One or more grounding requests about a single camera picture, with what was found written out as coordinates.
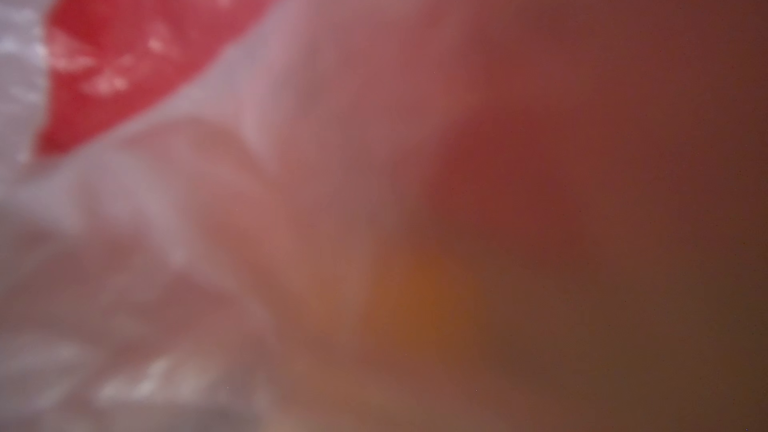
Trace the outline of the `pink plastic bag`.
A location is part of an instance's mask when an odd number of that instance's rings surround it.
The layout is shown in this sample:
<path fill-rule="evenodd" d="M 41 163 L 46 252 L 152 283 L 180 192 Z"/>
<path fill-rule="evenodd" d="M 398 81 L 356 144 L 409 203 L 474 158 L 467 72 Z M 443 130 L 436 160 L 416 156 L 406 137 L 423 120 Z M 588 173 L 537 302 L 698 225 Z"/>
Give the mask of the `pink plastic bag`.
<path fill-rule="evenodd" d="M 5 431 L 763 431 L 767 0 L 1 0 Z"/>

